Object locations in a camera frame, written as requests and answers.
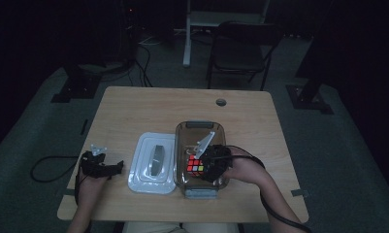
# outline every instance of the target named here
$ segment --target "chair seat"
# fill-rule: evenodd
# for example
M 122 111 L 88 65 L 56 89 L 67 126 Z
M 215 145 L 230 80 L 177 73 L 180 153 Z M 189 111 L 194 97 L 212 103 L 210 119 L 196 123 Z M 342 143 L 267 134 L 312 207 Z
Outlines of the chair seat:
M 225 71 L 261 72 L 265 62 L 261 48 L 233 40 L 221 40 L 212 52 L 215 68 Z

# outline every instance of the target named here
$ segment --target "table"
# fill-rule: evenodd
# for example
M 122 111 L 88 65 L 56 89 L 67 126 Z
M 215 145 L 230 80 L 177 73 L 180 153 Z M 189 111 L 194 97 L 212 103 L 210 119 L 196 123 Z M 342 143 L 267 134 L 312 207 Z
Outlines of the table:
M 219 107 L 216 99 L 227 105 Z M 106 164 L 124 160 L 121 175 L 108 181 L 93 219 L 116 221 L 267 222 L 258 188 L 231 180 L 217 199 L 184 198 L 179 188 L 171 194 L 135 193 L 127 185 L 133 154 L 145 132 L 175 133 L 179 123 L 205 119 L 220 123 L 226 143 L 259 157 L 276 180 L 285 199 L 302 222 L 308 220 L 300 189 L 270 93 L 265 91 L 149 88 L 107 88 L 92 122 L 82 152 L 91 144 L 107 147 Z M 75 174 L 68 183 L 74 189 Z M 64 195 L 58 217 L 71 219 L 77 206 Z
M 245 21 L 245 22 L 264 22 L 267 14 L 270 0 L 265 0 L 261 14 L 240 14 L 240 13 L 221 13 L 221 12 L 202 12 L 191 11 L 191 0 L 187 0 L 187 14 L 186 14 L 186 36 L 185 48 L 182 65 L 184 67 L 190 66 L 191 58 L 191 26 L 208 26 L 216 27 L 221 22 L 227 20 Z

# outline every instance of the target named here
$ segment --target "container lid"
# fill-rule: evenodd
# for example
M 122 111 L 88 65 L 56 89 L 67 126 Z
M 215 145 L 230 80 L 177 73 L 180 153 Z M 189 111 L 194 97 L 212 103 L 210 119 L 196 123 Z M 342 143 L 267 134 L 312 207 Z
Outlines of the container lid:
M 168 194 L 173 179 L 175 134 L 144 133 L 137 144 L 128 186 L 143 193 Z

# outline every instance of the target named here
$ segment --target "black chair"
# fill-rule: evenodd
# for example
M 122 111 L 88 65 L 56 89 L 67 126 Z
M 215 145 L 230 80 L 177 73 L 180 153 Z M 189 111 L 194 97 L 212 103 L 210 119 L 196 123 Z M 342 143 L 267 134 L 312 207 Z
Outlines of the black chair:
M 226 21 L 216 28 L 211 45 L 207 71 L 208 89 L 211 73 L 250 75 L 264 71 L 260 90 L 263 90 L 272 59 L 272 52 L 283 37 L 275 24 Z

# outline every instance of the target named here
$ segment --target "rubik's cube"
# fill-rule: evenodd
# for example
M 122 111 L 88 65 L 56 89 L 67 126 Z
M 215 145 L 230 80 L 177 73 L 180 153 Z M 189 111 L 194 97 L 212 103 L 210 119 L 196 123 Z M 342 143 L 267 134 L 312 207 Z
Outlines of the rubik's cube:
M 187 173 L 194 178 L 200 178 L 204 174 L 203 161 L 196 159 L 194 154 L 190 154 L 187 163 Z

